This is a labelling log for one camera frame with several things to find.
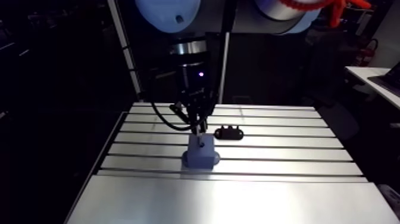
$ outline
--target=dark background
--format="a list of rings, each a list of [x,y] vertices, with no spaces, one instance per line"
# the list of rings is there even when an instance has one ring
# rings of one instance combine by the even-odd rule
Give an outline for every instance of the dark background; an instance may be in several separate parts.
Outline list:
[[[144,68],[167,55],[168,36],[132,2],[118,3]],[[360,14],[350,10],[338,29],[327,29],[326,10],[299,34],[232,34],[223,102],[314,106],[370,181],[399,190],[399,132],[389,127],[399,111],[381,97],[367,100],[344,70],[392,1],[371,3],[361,36]],[[105,1],[2,1],[0,20],[0,192],[9,208],[0,222],[62,223],[121,112],[138,99]],[[218,39],[207,34],[213,76]],[[148,73],[138,75],[146,90]],[[172,102],[175,91],[167,76],[156,100]]]

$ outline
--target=desk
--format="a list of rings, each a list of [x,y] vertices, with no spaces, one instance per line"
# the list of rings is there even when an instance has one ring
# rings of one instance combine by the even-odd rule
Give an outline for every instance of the desk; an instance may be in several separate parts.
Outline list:
[[[188,170],[189,132],[135,103],[67,223],[400,224],[314,108],[217,105],[208,124],[245,136],[215,140],[214,169]]]
[[[355,77],[359,78],[365,84],[371,86],[379,95],[383,96],[400,110],[400,97],[368,79],[369,77],[384,75],[390,69],[351,66],[347,66],[346,69],[348,69]]]

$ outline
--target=black object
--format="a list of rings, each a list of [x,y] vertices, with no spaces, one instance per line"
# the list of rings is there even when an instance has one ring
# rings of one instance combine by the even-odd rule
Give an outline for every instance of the black object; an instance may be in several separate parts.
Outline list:
[[[382,79],[392,86],[400,89],[400,63],[397,63],[397,65],[387,72]]]
[[[175,104],[170,105],[170,110],[172,110],[178,117],[183,120],[187,125],[190,124],[189,118],[182,112],[182,108]]]
[[[400,63],[397,63],[385,75],[369,77],[368,79],[400,97]]]
[[[236,128],[233,128],[230,125],[228,126],[228,128],[221,126],[221,128],[215,130],[214,136],[217,139],[222,139],[222,140],[241,140],[243,136],[245,136],[245,134],[243,133],[242,130],[239,129],[238,126]]]
[[[179,90],[179,102],[182,103],[187,110],[187,119],[189,120],[189,126],[177,127],[174,124],[168,122],[163,115],[158,111],[154,104],[152,96],[152,84],[154,76],[152,75],[149,81],[149,101],[155,112],[155,114],[164,122],[168,127],[184,131],[191,130],[192,133],[198,134],[205,133],[207,130],[207,117],[214,111],[215,105],[218,101],[219,87],[223,74],[223,60],[224,60],[224,46],[226,41],[226,33],[232,30],[233,22],[235,20],[237,0],[227,1],[224,6],[224,13],[222,19],[222,25],[220,30],[220,47],[218,52],[218,77],[215,81],[214,88],[211,89],[208,84],[208,64],[207,61],[209,53],[198,52],[193,54],[175,55],[174,60],[178,63],[179,69],[177,70],[178,88]],[[189,42],[189,39],[180,40],[180,42]],[[186,115],[181,113],[177,108],[171,107],[172,111],[178,113],[178,116],[186,122]]]

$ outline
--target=fire extinguisher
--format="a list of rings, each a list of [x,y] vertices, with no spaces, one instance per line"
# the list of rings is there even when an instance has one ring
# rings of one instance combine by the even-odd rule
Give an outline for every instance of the fire extinguisher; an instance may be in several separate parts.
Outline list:
[[[359,53],[355,57],[353,66],[367,67],[374,57],[377,48],[378,40],[372,39],[365,48],[359,51]]]

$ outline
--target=metal frame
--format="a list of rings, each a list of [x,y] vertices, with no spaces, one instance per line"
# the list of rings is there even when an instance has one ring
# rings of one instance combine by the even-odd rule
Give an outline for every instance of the metal frame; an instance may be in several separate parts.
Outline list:
[[[276,181],[283,177],[280,181],[325,182],[337,178],[338,182],[347,182],[351,178],[350,182],[365,182],[360,169],[315,109],[216,105],[214,112],[223,116],[209,117],[208,133],[218,128],[216,123],[229,123],[240,125],[246,136],[240,141],[215,139],[220,163],[212,171],[188,173],[182,168],[180,157],[187,150],[189,132],[170,130],[157,120],[149,105],[133,105],[101,164],[100,170],[110,171],[107,175],[131,172],[127,175],[174,179],[226,180],[236,175],[232,180]],[[161,111],[167,105],[157,104]],[[307,116],[297,118],[303,113]],[[170,122],[182,124],[172,115],[165,116]]]
[[[74,223],[399,224],[374,183],[94,176]]]
[[[138,99],[140,99],[139,94],[142,92],[142,89],[140,88],[140,82],[135,72],[135,61],[133,60],[132,52],[129,47],[129,41],[126,38],[124,25],[120,18],[118,4],[116,1],[117,0],[107,0],[111,11],[112,20],[114,21],[115,29],[117,30],[118,38],[123,49],[124,58],[129,69],[129,75],[132,79],[133,87],[135,88],[136,96]]]
[[[229,39],[230,39],[230,33],[227,32],[227,33],[225,33],[224,60],[223,60],[223,64],[222,64],[222,74],[221,74],[221,83],[220,83],[220,94],[218,96],[218,104],[222,104],[222,100],[224,97],[226,64],[228,62]]]
[[[113,140],[116,137],[118,130],[121,128],[122,124],[123,124],[123,120],[126,118],[127,113],[126,112],[121,112],[117,121],[115,122],[114,127],[112,128],[110,134],[108,135],[107,140],[105,141],[99,155],[97,156],[97,159],[95,161],[95,163],[93,164],[90,172],[87,174],[87,177],[84,181],[84,183],[82,184],[82,187],[80,188],[78,195],[76,196],[74,203],[71,206],[70,211],[67,214],[67,217],[64,220],[64,224],[68,223],[68,220],[70,219],[70,216],[72,214],[72,212],[75,209],[76,204],[78,203],[80,197],[83,194],[83,191],[85,190],[86,186],[88,185],[90,179],[92,178],[92,176],[96,173],[96,171],[99,169],[101,163],[103,162],[105,156],[107,155],[107,150],[110,150],[110,147],[112,146]]]

